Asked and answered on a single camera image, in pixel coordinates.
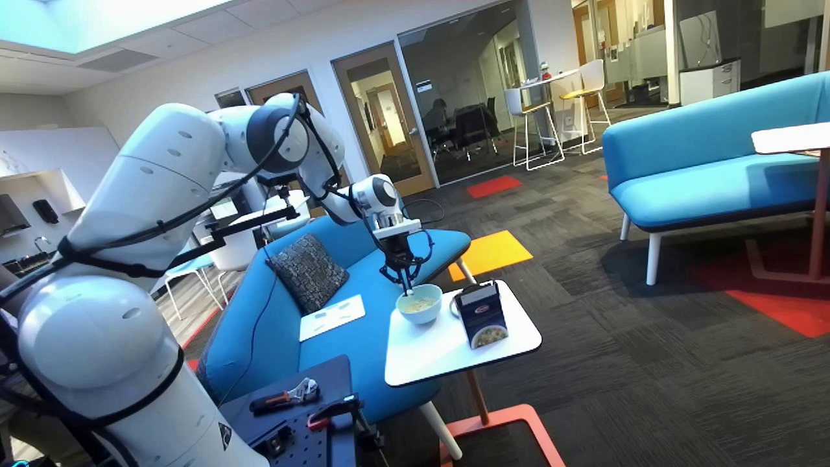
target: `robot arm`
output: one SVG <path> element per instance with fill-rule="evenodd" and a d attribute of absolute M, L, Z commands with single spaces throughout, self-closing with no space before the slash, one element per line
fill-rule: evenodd
<path fill-rule="evenodd" d="M 221 109 L 211 117 L 226 131 L 233 169 L 294 175 L 338 222 L 366 222 L 386 254 L 381 271 L 404 292 L 412 287 L 422 260 L 411 250 L 407 236 L 420 231 L 420 219 L 404 215 L 386 174 L 340 186 L 343 141 L 315 106 L 277 92 L 265 106 Z"/>
<path fill-rule="evenodd" d="M 194 218 L 259 170 L 299 179 L 343 222 L 364 219 L 396 271 L 386 278 L 407 289 L 418 271 L 407 234 L 420 222 L 404 218 L 390 175 L 340 186 L 340 164 L 335 128 L 294 95 L 213 113 L 158 106 L 124 141 L 51 263 L 0 289 L 0 306 L 29 289 L 18 332 L 2 326 L 6 341 L 16 333 L 16 359 L 38 394 L 89 419 L 104 442 L 111 437 L 107 446 L 124 464 L 267 464 L 184 366 L 149 289 Z M 222 169 L 247 175 L 213 195 Z"/>

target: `coffee table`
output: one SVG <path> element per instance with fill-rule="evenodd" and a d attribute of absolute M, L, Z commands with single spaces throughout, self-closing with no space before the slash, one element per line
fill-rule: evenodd
<path fill-rule="evenodd" d="M 828 213 L 828 184 L 830 184 L 830 121 L 794 123 L 753 131 L 757 153 L 809 153 L 819 158 L 815 180 L 813 234 L 809 234 L 809 266 L 805 271 L 771 271 L 762 266 L 757 244 L 749 240 L 749 266 L 761 279 L 788 279 L 788 282 L 830 282 L 822 278 L 826 257 L 826 213 Z"/>
<path fill-rule="evenodd" d="M 460 317 L 451 313 L 451 297 L 460 289 L 443 292 L 443 308 L 439 318 L 429 326 L 416 326 L 399 310 L 392 310 L 385 378 L 390 385 L 401 385 L 420 378 L 436 378 L 436 375 L 465 370 L 470 378 L 477 414 L 446 423 L 451 435 L 487 429 L 508 423 L 527 423 L 548 464 L 553 467 L 565 464 L 531 405 L 487 409 L 475 367 L 495 359 L 517 357 L 521 353 L 531 353 L 543 344 L 539 330 L 527 317 L 513 289 L 504 279 L 497 279 L 497 289 L 500 289 L 500 308 L 506 313 L 508 337 L 487 348 L 468 344 L 465 323 Z M 455 458 L 465 455 L 457 442 L 443 449 L 448 449 Z"/>

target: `gray carpet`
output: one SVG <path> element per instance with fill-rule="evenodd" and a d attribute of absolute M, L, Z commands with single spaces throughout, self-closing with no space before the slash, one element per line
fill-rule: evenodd
<path fill-rule="evenodd" d="M 660 284 L 645 287 L 644 234 L 617 240 L 599 154 L 497 174 L 517 174 L 521 189 L 470 199 L 465 180 L 407 199 L 425 224 L 508 228 L 535 254 L 494 278 L 517 289 L 544 344 L 479 367 L 491 407 L 535 405 L 567 464 L 830 462 L 828 340 L 805 340 L 693 279 L 698 261 L 741 249 L 737 228 L 667 237 Z M 446 419 L 473 414 L 468 378 L 446 375 L 436 407 Z M 392 464 L 436 464 L 418 413 L 381 429 Z M 510 467 L 539 464 L 531 449 L 510 446 L 477 437 L 462 464 L 506 464 L 504 454 Z"/>

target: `blue sofa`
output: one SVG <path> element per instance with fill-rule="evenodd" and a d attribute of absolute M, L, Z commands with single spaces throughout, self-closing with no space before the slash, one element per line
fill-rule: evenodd
<path fill-rule="evenodd" d="M 431 228 L 429 234 L 434 254 L 416 282 L 434 279 L 470 245 L 470 236 L 462 231 Z M 348 282 L 329 304 L 357 292 L 366 317 L 299 341 L 300 306 L 267 260 L 304 236 L 316 236 L 326 254 L 348 270 Z M 429 236 L 412 234 L 411 245 L 425 257 Z M 333 218 L 316 218 L 259 249 L 199 357 L 197 375 L 211 396 L 221 405 L 335 354 L 348 354 L 353 388 L 372 423 L 431 402 L 439 378 L 399 388 L 385 380 L 390 313 L 399 284 L 379 271 L 381 263 L 385 254 L 364 222 L 340 224 Z"/>
<path fill-rule="evenodd" d="M 753 131 L 828 119 L 830 71 L 815 71 L 613 123 L 608 189 L 623 206 L 619 237 L 631 224 L 649 234 L 645 284 L 667 231 L 809 209 L 816 158 L 757 154 Z"/>

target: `dark box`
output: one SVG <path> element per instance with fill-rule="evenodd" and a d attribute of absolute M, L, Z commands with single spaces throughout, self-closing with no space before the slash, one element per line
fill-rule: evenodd
<path fill-rule="evenodd" d="M 468 284 L 455 295 L 455 304 L 462 313 L 470 348 L 486 348 L 508 337 L 495 279 Z"/>

